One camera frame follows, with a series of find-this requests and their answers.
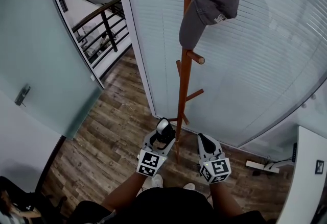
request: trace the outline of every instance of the window blinds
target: window blinds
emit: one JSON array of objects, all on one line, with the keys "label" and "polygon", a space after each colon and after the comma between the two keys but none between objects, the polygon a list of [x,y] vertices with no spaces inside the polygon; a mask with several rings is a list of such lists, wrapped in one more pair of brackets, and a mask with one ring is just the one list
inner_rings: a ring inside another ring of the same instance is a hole
[{"label": "window blinds", "polygon": [[[158,116],[176,117],[183,0],[131,0]],[[327,0],[240,0],[236,19],[207,27],[195,48],[185,114],[196,132],[240,146],[283,118],[324,78]]]}]

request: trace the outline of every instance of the white sneaker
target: white sneaker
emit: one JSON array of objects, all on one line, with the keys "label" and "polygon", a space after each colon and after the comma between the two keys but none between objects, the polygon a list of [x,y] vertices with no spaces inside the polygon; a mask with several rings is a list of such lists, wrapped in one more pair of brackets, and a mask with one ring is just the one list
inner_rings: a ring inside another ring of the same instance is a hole
[{"label": "white sneaker", "polygon": [[156,174],[151,179],[152,188],[163,188],[164,187],[164,180],[160,174]]},{"label": "white sneaker", "polygon": [[194,183],[187,183],[183,189],[195,190],[195,185]]}]

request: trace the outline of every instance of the hat brim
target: hat brim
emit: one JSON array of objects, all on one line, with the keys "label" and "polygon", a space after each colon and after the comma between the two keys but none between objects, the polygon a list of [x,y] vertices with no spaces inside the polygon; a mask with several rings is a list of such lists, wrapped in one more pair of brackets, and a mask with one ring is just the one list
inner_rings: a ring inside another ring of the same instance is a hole
[{"label": "hat brim", "polygon": [[193,50],[197,45],[205,29],[201,21],[194,2],[192,1],[185,12],[182,24],[179,30],[179,43],[184,49]]}]

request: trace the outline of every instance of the wooden coat rack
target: wooden coat rack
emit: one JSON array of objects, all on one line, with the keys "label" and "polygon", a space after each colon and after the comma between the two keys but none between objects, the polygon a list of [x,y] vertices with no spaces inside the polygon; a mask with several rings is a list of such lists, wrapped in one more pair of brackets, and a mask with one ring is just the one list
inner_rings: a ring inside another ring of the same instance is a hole
[{"label": "wooden coat rack", "polygon": [[[190,4],[191,0],[184,0],[184,14]],[[195,52],[192,49],[182,49],[182,60],[176,61],[177,70],[180,77],[179,82],[179,100],[178,100],[178,113],[177,118],[168,119],[169,121],[176,121],[176,158],[177,163],[179,164],[179,136],[182,127],[182,121],[184,120],[185,124],[188,125],[190,122],[184,114],[185,104],[187,101],[199,96],[204,93],[203,89],[200,89],[188,96],[188,88],[191,75],[191,66],[192,60],[196,61],[198,64],[204,63],[204,58]]]}]

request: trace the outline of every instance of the cap label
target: cap label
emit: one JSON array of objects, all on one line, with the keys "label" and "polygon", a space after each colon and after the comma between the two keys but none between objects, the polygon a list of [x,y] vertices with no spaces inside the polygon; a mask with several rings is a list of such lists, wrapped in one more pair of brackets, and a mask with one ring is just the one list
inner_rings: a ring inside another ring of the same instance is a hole
[{"label": "cap label", "polygon": [[216,23],[219,23],[221,21],[227,20],[226,16],[223,14],[218,15],[216,19],[214,19]]}]

